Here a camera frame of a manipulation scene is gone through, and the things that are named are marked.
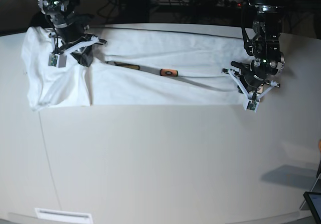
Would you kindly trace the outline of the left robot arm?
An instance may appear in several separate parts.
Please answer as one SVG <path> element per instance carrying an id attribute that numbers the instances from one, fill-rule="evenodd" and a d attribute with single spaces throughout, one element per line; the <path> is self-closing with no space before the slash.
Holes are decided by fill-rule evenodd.
<path id="1" fill-rule="evenodd" d="M 284 0 L 247 0 L 241 7 L 241 23 L 245 22 L 248 8 L 256 9 L 249 38 L 242 26 L 243 47 L 254 59 L 249 63 L 232 61 L 231 68 L 222 71 L 228 74 L 245 96 L 245 110 L 257 111 L 261 99 L 280 84 L 272 80 L 284 70 L 285 58 L 280 50 L 279 37 L 282 33 Z"/>

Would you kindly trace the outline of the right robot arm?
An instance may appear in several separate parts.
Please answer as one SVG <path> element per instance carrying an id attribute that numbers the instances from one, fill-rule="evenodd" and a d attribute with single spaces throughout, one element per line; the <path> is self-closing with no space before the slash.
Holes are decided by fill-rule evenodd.
<path id="1" fill-rule="evenodd" d="M 49 66 L 63 68 L 67 57 L 71 56 L 78 64 L 89 67 L 93 61 L 92 46 L 107 43 L 86 32 L 93 15 L 76 13 L 78 5 L 80 0 L 38 0 L 38 6 L 52 28 L 49 37 L 53 50 L 49 55 Z"/>

